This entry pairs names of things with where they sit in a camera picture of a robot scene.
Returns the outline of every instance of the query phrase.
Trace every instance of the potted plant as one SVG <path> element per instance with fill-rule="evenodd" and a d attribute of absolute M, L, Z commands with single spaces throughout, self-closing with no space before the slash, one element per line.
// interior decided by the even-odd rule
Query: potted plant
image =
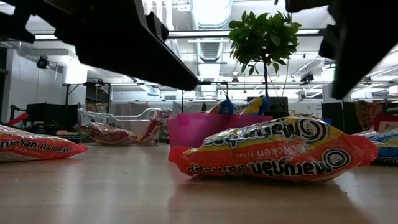
<path fill-rule="evenodd" d="M 231 55 L 242 65 L 241 72 L 250 67 L 249 75 L 259 74 L 257 63 L 264 64 L 264 79 L 266 98 L 268 99 L 268 66 L 273 66 L 275 72 L 285 60 L 297 51 L 298 38 L 296 33 L 301 24 L 292 22 L 291 16 L 279 11 L 271 15 L 266 12 L 256 16 L 252 11 L 242 14 L 242 21 L 231 21 L 229 33 L 231 39 Z"/>

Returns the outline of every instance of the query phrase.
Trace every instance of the ramen package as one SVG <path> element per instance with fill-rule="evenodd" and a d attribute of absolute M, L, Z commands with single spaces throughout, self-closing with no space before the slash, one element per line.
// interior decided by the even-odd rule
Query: ramen package
<path fill-rule="evenodd" d="M 137 136 L 131 131 L 99 122 L 90 122 L 81 128 L 94 141 L 104 145 L 125 146 L 137 141 Z"/>
<path fill-rule="evenodd" d="M 375 163 L 398 164 L 398 129 L 382 133 L 368 131 L 357 135 L 367 137 L 379 148 L 379 155 L 374 161 Z"/>
<path fill-rule="evenodd" d="M 160 130 L 169 116 L 170 113 L 168 111 L 155 111 L 150 118 L 148 127 L 145 129 L 144 134 L 138 138 L 137 143 L 144 146 L 153 145 L 159 138 Z"/>
<path fill-rule="evenodd" d="M 268 108 L 268 101 L 264 97 L 257 97 L 248 103 L 242 105 L 234 105 L 227 97 L 226 100 L 220 102 L 206 113 L 211 114 L 235 114 L 235 115 L 263 115 Z"/>
<path fill-rule="evenodd" d="M 175 147 L 169 160 L 187 175 L 251 175 L 326 181 L 377 157 L 364 136 L 349 136 L 313 118 L 286 117 L 231 128 L 200 148 Z"/>
<path fill-rule="evenodd" d="M 0 125 L 0 162 L 60 159 L 87 151 L 69 140 Z"/>

